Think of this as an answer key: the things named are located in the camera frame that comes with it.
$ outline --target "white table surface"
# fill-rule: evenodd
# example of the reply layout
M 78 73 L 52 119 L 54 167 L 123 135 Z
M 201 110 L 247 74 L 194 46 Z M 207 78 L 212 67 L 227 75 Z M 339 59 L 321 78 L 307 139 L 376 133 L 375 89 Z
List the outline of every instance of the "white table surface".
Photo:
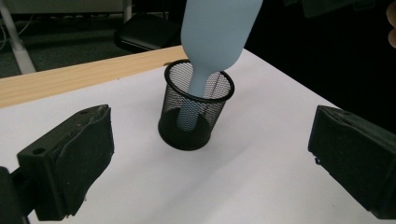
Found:
M 332 105 L 244 50 L 209 143 L 169 147 L 158 134 L 164 67 L 0 109 L 0 165 L 81 109 L 112 108 L 115 154 L 74 217 L 61 223 L 394 223 L 357 203 L 307 150 L 317 105 Z M 29 219 L 38 223 L 33 212 Z

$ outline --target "mesh pencil cup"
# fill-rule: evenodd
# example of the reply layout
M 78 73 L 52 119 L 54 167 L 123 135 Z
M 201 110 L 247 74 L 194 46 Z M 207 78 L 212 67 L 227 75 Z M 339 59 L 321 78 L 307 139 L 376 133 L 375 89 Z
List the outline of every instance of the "mesh pencil cup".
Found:
M 165 69 L 166 91 L 158 124 L 161 138 L 181 150 L 203 147 L 227 100 L 233 96 L 234 84 L 225 72 L 211 74 L 203 97 L 188 94 L 192 77 L 189 60 L 170 63 Z

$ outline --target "black chair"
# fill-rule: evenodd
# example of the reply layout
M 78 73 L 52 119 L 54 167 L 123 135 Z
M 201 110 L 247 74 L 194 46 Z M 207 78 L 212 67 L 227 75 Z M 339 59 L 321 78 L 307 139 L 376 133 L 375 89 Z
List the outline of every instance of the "black chair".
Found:
M 180 45 L 181 24 L 147 12 L 138 12 L 114 33 L 114 43 L 133 53 Z

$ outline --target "cable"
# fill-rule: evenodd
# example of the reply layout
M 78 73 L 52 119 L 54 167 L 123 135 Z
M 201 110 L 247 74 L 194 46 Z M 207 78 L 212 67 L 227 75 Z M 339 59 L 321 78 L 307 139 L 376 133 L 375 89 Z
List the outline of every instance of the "cable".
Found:
M 18 32 L 18 35 L 20 35 L 20 34 L 22 34 L 23 33 L 23 31 L 25 31 L 26 30 L 26 28 L 30 25 L 30 23 L 32 22 L 32 20 L 33 20 L 33 16 L 34 16 L 35 14 L 32 14 L 32 16 L 30 17 L 30 20 L 26 23 L 26 25 Z M 10 40 L 11 38 L 7 38 L 7 35 L 6 35 L 6 30 L 4 29 L 4 27 L 3 27 L 3 25 L 0 25 L 1 26 L 1 29 L 2 29 L 2 32 L 3 32 L 3 40 L 1 41 L 3 44 L 2 44 L 2 46 L 0 47 L 0 51 L 4 48 L 4 46 L 6 45 L 6 43 L 7 43 L 7 41 L 8 40 Z

